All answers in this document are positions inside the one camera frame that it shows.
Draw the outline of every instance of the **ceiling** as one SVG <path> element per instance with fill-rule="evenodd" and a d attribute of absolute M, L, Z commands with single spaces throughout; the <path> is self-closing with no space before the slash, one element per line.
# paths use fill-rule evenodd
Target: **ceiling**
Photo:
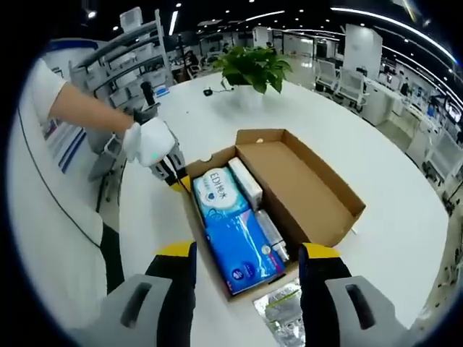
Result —
<path fill-rule="evenodd" d="M 182 5 L 176 8 L 176 4 L 179 2 Z M 451 59 L 435 46 L 410 31 L 389 22 L 361 14 L 349 14 L 331 10 L 331 7 L 359 9 L 393 18 L 428 35 L 450 51 L 457 60 L 463 61 L 462 40 L 457 37 L 460 31 L 454 30 L 461 19 L 457 11 L 451 11 L 451 6 L 447 6 L 446 3 L 449 3 L 449 1 L 440 0 L 437 3 L 437 1 L 432 0 L 286 0 L 278 4 L 277 1 L 271 3 L 268 0 L 254 0 L 254 2 L 250 2 L 250 0 L 228 2 L 216 0 L 82 0 L 81 9 L 75 9 L 71 13 L 72 20 L 68 21 L 64 27 L 60 27 L 56 31 L 55 37 L 111 40 L 122 33 L 121 29 L 113 31 L 115 25 L 120 26 L 119 15 L 136 6 L 142 9 L 144 22 L 153 20 L 154 10 L 160 9 L 161 22 L 165 33 L 169 32 L 172 12 L 175 10 L 179 10 L 179 16 L 174 33 L 185 31 L 195 31 L 197 33 L 198 30 L 201 30 L 199 35 L 216 33 L 218 29 L 221 29 L 221 32 L 236 31 L 237 29 L 246 31 L 251 30 L 253 26 L 257 26 L 259 23 L 262 26 L 278 29 L 284 26 L 284 29 L 321 30 L 323 27 L 323 30 L 340 33 L 341 27 L 345 27 L 346 24 L 360 25 L 363 23 L 366 27 L 376 30 L 383 37 L 385 46 L 419 62 L 441 80 L 444 77 L 447 78 L 446 83 L 463 99 L 463 83 L 456 78 L 453 72 L 449 73 L 448 71 L 448 68 L 451 68 L 460 74 L 461 69 L 455 66 Z M 97 15 L 89 20 L 84 9 L 96 10 Z M 241 22 L 250 17 L 281 10 L 285 12 Z M 198 27 L 198 24 L 203 21 L 210 21 L 210 23 L 207 27 Z M 383 50 L 383 54 L 394 59 L 394 52 Z M 407 63 L 416 67 L 410 61 L 407 61 Z"/>

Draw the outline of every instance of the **wet wipes package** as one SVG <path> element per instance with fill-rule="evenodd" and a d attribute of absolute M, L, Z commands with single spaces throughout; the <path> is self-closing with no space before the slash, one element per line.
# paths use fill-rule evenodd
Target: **wet wipes package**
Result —
<path fill-rule="evenodd" d="M 284 271 L 251 209 L 206 227 L 206 237 L 232 294 Z"/>
<path fill-rule="evenodd" d="M 213 168 L 193 181 L 205 226 L 249 210 L 228 168 Z"/>

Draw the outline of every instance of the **white shirt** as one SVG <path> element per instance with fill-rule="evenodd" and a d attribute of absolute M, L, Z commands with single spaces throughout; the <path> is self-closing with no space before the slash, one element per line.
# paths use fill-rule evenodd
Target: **white shirt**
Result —
<path fill-rule="evenodd" d="M 98 248 L 101 217 L 73 194 L 41 131 L 65 82 L 42 59 L 31 70 L 9 140 L 7 197 L 27 276 L 51 316 L 67 329 L 98 315 L 106 266 Z"/>

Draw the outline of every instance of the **hand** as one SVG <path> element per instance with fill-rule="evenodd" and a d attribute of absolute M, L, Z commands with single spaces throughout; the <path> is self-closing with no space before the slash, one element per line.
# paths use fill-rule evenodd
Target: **hand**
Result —
<path fill-rule="evenodd" d="M 134 123 L 125 132 L 122 147 L 127 160 L 135 158 L 145 167 L 159 163 L 175 146 L 175 138 L 166 122 L 155 117 L 139 125 Z"/>

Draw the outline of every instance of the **cardboard box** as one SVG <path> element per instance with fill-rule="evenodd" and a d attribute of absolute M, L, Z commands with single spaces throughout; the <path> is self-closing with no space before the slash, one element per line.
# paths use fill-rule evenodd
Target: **cardboard box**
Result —
<path fill-rule="evenodd" d="M 291 257 L 285 273 L 297 269 L 302 242 L 336 246 L 365 209 L 350 187 L 305 144 L 285 129 L 239 130 L 235 146 L 187 166 L 191 181 L 237 156 L 263 188 L 262 207 L 283 236 Z M 204 263 L 228 300 L 243 297 L 268 283 L 232 296 L 205 237 L 193 193 L 183 192 L 184 208 Z"/>

